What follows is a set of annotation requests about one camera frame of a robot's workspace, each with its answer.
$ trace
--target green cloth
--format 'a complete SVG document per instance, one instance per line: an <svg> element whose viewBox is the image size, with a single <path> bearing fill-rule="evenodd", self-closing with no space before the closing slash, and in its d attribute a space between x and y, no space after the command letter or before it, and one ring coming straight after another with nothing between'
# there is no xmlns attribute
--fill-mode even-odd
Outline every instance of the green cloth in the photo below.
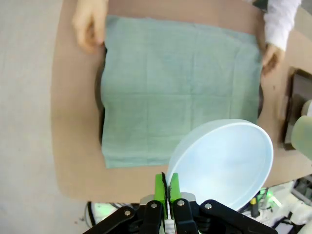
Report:
<svg viewBox="0 0 312 234"><path fill-rule="evenodd" d="M254 36L109 16L105 44L108 168L166 164L186 134L211 120L256 123L262 65Z"/></svg>

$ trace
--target gray floor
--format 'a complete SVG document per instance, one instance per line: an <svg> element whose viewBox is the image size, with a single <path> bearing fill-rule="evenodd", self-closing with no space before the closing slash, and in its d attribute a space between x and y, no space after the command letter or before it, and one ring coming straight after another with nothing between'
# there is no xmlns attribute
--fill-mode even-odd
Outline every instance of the gray floor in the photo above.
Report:
<svg viewBox="0 0 312 234"><path fill-rule="evenodd" d="M87 229L79 219L85 203L58 191L51 150L51 66L60 8L61 0L0 0L0 232L4 234L80 234Z"/></svg>

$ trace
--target screw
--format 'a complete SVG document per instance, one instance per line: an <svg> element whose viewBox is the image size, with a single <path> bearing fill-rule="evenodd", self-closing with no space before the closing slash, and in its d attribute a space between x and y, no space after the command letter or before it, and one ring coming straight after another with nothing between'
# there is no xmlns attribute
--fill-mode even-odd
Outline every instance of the screw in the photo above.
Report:
<svg viewBox="0 0 312 234"><path fill-rule="evenodd" d="M125 216L129 216L131 215L131 212L130 211L125 211Z"/></svg>
<svg viewBox="0 0 312 234"><path fill-rule="evenodd" d="M178 202L177 202L177 205L178 205L178 206L184 206L184 201L182 201L182 200L178 201Z"/></svg>
<svg viewBox="0 0 312 234"><path fill-rule="evenodd" d="M212 206L210 203L207 203L207 204L205 205L205 208L206 208L207 210L210 210L212 207L213 207L213 206Z"/></svg>

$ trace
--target white machine part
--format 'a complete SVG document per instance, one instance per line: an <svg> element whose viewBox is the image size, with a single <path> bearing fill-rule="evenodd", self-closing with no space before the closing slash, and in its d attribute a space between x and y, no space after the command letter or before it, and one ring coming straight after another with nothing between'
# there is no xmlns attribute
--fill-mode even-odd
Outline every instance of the white machine part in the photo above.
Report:
<svg viewBox="0 0 312 234"><path fill-rule="evenodd" d="M269 192L273 194L273 197L271 199L266 198L259 204L260 216L255 220L271 227L283 217L288 217L291 212L290 221L292 223L296 225L306 224L299 234L312 234L312 207L291 193L293 183L291 181L270 188ZM250 212L245 212L244 215L250 217Z"/></svg>

